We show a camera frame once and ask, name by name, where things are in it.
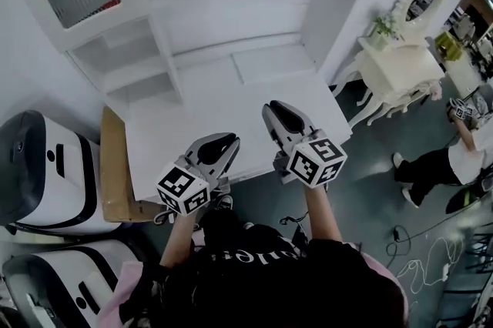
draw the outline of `potted plant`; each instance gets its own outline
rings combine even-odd
[[[378,16],[374,20],[375,28],[368,39],[370,45],[381,52],[395,36],[395,19],[392,15]]]

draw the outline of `mirror frame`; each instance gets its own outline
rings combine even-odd
[[[418,31],[424,31],[444,0],[433,0],[428,8],[417,18],[406,21],[407,11],[414,0],[399,0],[396,5],[397,12],[393,12],[397,27],[402,35]]]

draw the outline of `box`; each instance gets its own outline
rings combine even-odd
[[[334,180],[346,159],[338,144],[323,137],[295,145],[287,170],[312,189]]]
[[[144,223],[153,221],[156,214],[167,210],[163,205],[134,200],[125,123],[107,107],[102,112],[99,154],[102,214],[106,221]]]
[[[209,183],[174,162],[162,170],[156,188],[163,203],[182,216],[210,202]]]

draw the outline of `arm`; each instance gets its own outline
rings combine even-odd
[[[178,215],[176,217],[161,258],[161,265],[166,268],[173,268],[188,260],[196,216],[197,210],[188,216]]]
[[[305,189],[308,214],[310,215],[311,235],[313,239],[329,239],[342,242],[342,235],[330,208],[329,199],[323,186]]]
[[[454,122],[455,126],[457,127],[459,136],[461,137],[462,141],[465,144],[465,147],[468,149],[470,152],[475,152],[476,151],[476,146],[475,146],[475,141],[472,138],[471,131],[468,130],[468,127],[465,126],[464,122],[457,117],[453,116],[452,121]]]

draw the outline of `black pants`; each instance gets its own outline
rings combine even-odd
[[[403,161],[395,171],[398,182],[413,183],[410,194],[416,205],[437,184],[460,184],[448,161],[448,149],[427,152],[416,161]]]

